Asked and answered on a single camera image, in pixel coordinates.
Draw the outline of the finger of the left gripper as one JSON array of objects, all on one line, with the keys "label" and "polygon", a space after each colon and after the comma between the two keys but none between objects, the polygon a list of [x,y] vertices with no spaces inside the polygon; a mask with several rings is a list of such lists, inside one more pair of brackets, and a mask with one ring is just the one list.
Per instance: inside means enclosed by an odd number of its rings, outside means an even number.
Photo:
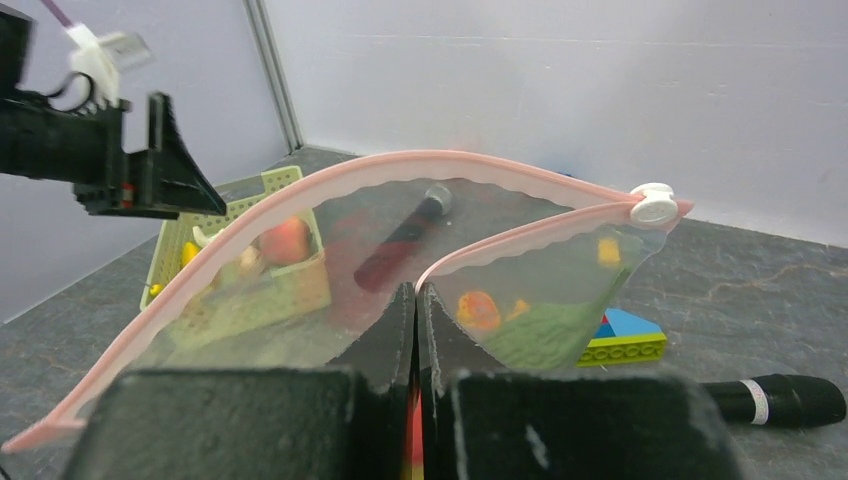
[{"label": "finger of the left gripper", "polygon": [[128,155],[126,214],[175,219],[181,213],[221,216],[226,202],[209,183],[178,131],[171,97],[148,96],[148,144]]}]

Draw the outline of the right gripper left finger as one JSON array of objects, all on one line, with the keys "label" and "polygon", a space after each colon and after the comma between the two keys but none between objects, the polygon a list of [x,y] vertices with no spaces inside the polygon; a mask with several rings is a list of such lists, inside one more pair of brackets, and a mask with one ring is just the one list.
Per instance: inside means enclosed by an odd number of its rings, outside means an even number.
[{"label": "right gripper left finger", "polygon": [[143,369],[98,401],[67,479],[406,479],[415,290],[325,367]]}]

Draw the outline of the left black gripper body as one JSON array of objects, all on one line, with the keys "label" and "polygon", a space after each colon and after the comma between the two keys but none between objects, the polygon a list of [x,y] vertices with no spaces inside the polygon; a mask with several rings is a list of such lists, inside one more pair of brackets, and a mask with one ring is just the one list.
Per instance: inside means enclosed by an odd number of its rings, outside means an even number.
[{"label": "left black gripper body", "polygon": [[124,215],[133,206],[123,116],[131,103],[60,111],[26,92],[1,101],[1,172],[72,185],[91,215]]}]

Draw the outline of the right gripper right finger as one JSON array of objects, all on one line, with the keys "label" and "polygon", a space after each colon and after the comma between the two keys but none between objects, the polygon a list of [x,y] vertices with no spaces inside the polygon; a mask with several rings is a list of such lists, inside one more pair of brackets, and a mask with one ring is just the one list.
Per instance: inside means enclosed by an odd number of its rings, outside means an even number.
[{"label": "right gripper right finger", "polygon": [[718,408],[669,375],[511,371],[417,298],[427,479],[738,479]]}]

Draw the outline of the white mushroom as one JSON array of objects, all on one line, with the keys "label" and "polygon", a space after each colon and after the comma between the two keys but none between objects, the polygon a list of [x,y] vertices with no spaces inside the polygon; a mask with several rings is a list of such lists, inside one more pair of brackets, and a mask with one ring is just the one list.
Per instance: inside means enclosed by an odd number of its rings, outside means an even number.
[{"label": "white mushroom", "polygon": [[212,243],[220,234],[224,232],[224,229],[219,229],[213,233],[205,233],[200,226],[193,226],[191,233],[193,238],[193,243],[200,249],[206,248],[210,243]]}]

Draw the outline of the tan mushroom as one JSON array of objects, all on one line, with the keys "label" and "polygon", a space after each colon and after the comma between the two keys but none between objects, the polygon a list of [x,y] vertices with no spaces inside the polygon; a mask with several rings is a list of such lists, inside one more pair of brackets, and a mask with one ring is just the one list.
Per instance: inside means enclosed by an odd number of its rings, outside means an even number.
[{"label": "tan mushroom", "polygon": [[253,245],[248,246],[235,261],[237,273],[240,278],[255,278],[260,276],[265,269],[265,262],[259,249]]}]

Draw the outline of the red peach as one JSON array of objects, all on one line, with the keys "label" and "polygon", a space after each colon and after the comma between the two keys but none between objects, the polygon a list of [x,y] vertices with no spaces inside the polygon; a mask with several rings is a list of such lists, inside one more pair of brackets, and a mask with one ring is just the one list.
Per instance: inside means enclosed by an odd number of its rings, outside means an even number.
[{"label": "red peach", "polygon": [[258,239],[263,259],[277,266],[288,266],[308,259],[312,253],[310,229],[298,216],[263,232]]}]

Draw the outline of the clear polka dot zip bag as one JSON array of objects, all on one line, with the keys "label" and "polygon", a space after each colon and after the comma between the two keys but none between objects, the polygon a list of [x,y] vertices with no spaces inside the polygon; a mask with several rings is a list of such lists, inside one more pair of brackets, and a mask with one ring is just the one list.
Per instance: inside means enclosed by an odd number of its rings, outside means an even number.
[{"label": "clear polka dot zip bag", "polygon": [[123,372],[312,367],[350,349],[397,287],[436,287],[503,365],[574,366],[604,310],[692,210],[663,183],[619,192],[488,155],[412,150],[348,160],[201,226],[80,383],[6,453],[81,431]]}]

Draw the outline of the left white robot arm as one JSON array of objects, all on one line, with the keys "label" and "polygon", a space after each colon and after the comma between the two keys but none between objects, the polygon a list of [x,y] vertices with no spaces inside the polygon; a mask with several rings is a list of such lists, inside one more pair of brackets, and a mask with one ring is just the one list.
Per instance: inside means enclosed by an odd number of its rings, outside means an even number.
[{"label": "left white robot arm", "polygon": [[189,154],[169,95],[148,96],[147,147],[123,148],[120,76],[148,64],[152,54],[136,33],[96,36],[47,7],[74,43],[70,72],[51,93],[23,90],[34,20],[1,8],[1,171],[71,185],[92,216],[175,219],[181,213],[222,215],[226,203]]}]

